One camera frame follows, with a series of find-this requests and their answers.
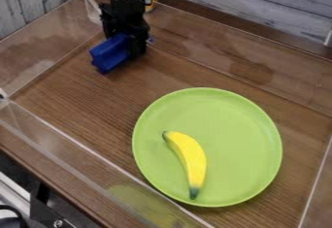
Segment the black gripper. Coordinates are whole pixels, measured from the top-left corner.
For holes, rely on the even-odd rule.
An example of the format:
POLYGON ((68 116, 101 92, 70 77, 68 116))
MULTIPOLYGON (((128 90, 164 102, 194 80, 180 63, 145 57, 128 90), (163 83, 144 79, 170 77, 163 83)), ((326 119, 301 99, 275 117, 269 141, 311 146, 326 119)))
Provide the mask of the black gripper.
POLYGON ((136 59, 145 53, 148 24, 144 20, 145 0, 109 0, 99 5, 104 35, 128 35, 128 54, 136 59))

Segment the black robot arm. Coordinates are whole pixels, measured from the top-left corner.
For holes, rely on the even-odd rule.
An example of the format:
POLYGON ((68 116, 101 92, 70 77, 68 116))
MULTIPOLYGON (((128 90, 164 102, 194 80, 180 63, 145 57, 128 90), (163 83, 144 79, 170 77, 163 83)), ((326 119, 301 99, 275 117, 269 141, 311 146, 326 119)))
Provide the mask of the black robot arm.
POLYGON ((111 38, 121 33, 128 38, 129 58, 137 58, 145 53, 149 30, 144 20, 145 0, 109 0, 99 8, 104 36, 111 38))

